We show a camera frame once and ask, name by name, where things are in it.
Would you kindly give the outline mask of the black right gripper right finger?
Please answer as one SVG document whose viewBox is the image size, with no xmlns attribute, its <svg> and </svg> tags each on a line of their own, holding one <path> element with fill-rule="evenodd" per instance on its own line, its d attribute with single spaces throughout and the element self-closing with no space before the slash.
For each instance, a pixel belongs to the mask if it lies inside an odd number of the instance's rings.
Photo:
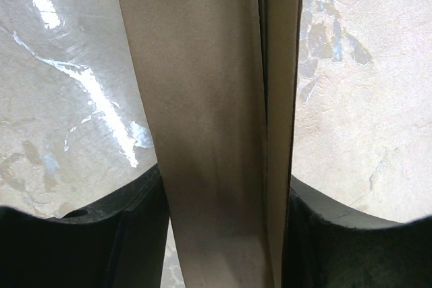
<svg viewBox="0 0 432 288">
<path fill-rule="evenodd" d="M 291 178 L 282 287 L 430 287 L 431 217 L 397 223 Z"/>
</svg>

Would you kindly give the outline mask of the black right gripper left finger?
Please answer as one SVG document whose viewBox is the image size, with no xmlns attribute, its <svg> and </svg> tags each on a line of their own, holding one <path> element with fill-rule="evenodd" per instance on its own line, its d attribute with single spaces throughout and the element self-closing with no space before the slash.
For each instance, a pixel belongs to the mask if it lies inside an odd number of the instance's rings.
<svg viewBox="0 0 432 288">
<path fill-rule="evenodd" d="M 58 219 L 1 208 L 2 287 L 158 287 L 169 208 L 158 166 Z"/>
</svg>

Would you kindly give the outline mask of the brown cardboard box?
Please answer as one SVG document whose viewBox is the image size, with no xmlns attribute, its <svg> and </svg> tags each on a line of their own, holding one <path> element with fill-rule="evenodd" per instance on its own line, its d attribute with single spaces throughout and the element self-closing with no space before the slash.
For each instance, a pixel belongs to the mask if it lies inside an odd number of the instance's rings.
<svg viewBox="0 0 432 288">
<path fill-rule="evenodd" d="M 302 0 L 119 0 L 187 287 L 288 287 Z"/>
</svg>

